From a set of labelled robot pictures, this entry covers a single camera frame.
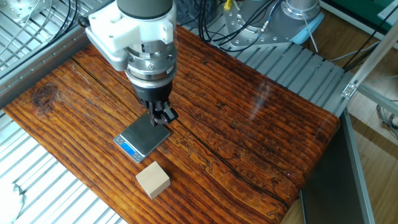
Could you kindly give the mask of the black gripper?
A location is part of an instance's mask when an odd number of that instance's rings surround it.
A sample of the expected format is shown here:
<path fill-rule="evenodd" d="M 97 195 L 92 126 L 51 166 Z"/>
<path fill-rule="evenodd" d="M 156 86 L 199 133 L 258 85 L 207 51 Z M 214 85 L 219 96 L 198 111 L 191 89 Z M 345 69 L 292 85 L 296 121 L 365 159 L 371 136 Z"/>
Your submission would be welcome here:
<path fill-rule="evenodd" d="M 157 118 L 160 118 L 163 124 L 169 124 L 178 118 L 178 114 L 174 108 L 170 107 L 169 96 L 172 91 L 172 82 L 157 88 L 143 88 L 133 85 L 133 89 L 139 98 L 139 102 L 150 115 L 150 122 L 153 126 L 157 126 Z M 159 102 L 163 103 L 163 109 L 159 110 Z"/>

